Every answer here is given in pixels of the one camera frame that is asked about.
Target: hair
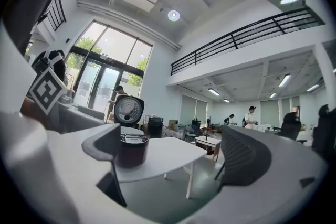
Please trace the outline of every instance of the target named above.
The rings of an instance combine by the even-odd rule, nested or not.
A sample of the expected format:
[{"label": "hair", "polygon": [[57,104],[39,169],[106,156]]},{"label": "hair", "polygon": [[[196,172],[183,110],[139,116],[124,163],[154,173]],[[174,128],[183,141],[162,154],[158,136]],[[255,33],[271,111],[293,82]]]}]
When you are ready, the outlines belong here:
[{"label": "hair", "polygon": [[58,52],[59,54],[62,54],[62,57],[65,58],[65,53],[64,53],[64,51],[62,51],[62,50],[58,50],[57,52]]},{"label": "hair", "polygon": [[122,87],[122,85],[118,85],[118,86],[115,87],[114,90],[118,92],[120,90],[124,90],[124,88]]}]

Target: ceiling light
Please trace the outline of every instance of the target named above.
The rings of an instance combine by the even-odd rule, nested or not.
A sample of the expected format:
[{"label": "ceiling light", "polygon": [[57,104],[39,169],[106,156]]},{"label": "ceiling light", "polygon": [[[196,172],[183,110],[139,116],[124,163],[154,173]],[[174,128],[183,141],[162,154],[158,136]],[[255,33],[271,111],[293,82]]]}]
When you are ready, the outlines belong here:
[{"label": "ceiling light", "polygon": [[290,79],[291,75],[287,74],[285,75],[284,79],[281,81],[281,83],[279,84],[279,87],[283,87],[285,86],[286,82]]},{"label": "ceiling light", "polygon": [[172,20],[173,22],[175,22],[180,18],[180,14],[175,10],[171,10],[168,13],[168,18],[169,18],[169,20]]},{"label": "ceiling light", "polygon": [[218,92],[216,92],[214,89],[208,89],[209,92],[213,93],[216,96],[220,96]]},{"label": "ceiling light", "polygon": [[283,4],[288,4],[288,3],[292,3],[292,2],[295,2],[297,0],[281,0],[280,4],[283,5]]},{"label": "ceiling light", "polygon": [[313,87],[310,87],[310,88],[307,90],[307,92],[311,92],[311,91],[315,90],[315,89],[318,88],[318,87],[319,87],[319,85],[316,84],[316,85],[314,85]]}]

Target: tree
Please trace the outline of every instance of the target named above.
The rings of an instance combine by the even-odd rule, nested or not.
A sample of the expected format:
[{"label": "tree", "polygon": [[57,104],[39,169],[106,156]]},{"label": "tree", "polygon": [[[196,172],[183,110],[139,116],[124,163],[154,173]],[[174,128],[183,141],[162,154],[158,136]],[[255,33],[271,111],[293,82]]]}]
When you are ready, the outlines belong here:
[{"label": "tree", "polygon": [[[82,37],[79,42],[77,43],[77,47],[83,48],[86,50],[90,50],[95,42],[92,38],[89,37]],[[96,52],[98,54],[101,54],[103,49],[100,48],[98,45],[95,45],[95,47],[92,49],[93,52]],[[70,54],[67,64],[75,69],[80,69],[84,61],[84,57],[76,54]]]},{"label": "tree", "polygon": [[[147,64],[147,58],[143,59],[142,61],[138,62],[138,68],[141,70],[145,70]],[[134,75],[134,74],[129,74],[130,80],[127,82],[127,84],[133,85],[133,86],[140,86],[141,84],[141,77]]]}]

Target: window pane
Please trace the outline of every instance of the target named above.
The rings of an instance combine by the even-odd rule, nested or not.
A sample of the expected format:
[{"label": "window pane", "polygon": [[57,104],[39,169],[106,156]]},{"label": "window pane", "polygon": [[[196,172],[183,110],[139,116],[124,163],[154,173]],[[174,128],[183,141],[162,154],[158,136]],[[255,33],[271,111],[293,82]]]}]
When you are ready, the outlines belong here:
[{"label": "window pane", "polygon": [[65,66],[66,66],[66,77],[68,79],[68,89],[71,89],[74,85],[75,85],[75,81],[78,77],[78,73],[80,68],[82,67],[84,63],[84,57],[77,55],[77,54],[73,54],[70,53],[66,62],[65,62]]},{"label": "window pane", "polygon": [[134,43],[134,38],[109,28],[92,51],[126,63]]},{"label": "window pane", "polygon": [[122,87],[124,88],[125,93],[134,97],[138,97],[141,81],[141,77],[124,72],[121,78],[120,85],[122,85]]},{"label": "window pane", "polygon": [[151,53],[151,49],[152,47],[146,45],[145,43],[137,41],[127,64],[141,70],[145,70],[149,54]]},{"label": "window pane", "polygon": [[93,23],[77,42],[76,46],[85,50],[90,50],[105,28],[106,26],[104,25]]}]

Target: floor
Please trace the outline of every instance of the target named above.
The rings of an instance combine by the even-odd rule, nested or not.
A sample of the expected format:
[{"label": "floor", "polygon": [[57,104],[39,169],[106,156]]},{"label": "floor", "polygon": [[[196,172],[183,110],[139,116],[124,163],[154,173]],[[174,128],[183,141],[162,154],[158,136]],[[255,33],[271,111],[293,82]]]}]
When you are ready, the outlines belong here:
[{"label": "floor", "polygon": [[163,176],[135,183],[121,184],[127,208],[152,221],[177,223],[208,203],[216,194],[219,180],[214,178],[224,162],[220,152],[217,163],[205,156],[195,163],[191,198],[185,198],[188,174],[182,169]]}]

